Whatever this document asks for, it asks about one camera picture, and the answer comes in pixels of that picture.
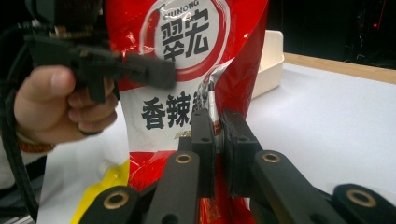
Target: white table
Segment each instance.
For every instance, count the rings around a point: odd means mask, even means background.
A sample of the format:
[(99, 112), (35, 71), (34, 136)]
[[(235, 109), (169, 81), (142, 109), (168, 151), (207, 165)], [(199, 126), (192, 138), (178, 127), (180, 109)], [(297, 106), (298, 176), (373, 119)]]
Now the white table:
[[(100, 136), (48, 155), (39, 224), (69, 223), (84, 190), (128, 158), (118, 110)], [(251, 102), (247, 122), (315, 187), (355, 183), (396, 204), (396, 85), (285, 63), (281, 85)]]

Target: white box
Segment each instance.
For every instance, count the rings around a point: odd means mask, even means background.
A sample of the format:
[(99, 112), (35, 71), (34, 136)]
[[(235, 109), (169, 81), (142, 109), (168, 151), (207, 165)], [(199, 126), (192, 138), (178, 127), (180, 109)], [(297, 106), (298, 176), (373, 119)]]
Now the white box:
[(280, 84), (283, 71), (283, 34), (279, 31), (265, 31), (264, 46), (259, 72), (256, 77), (252, 98), (255, 98)]

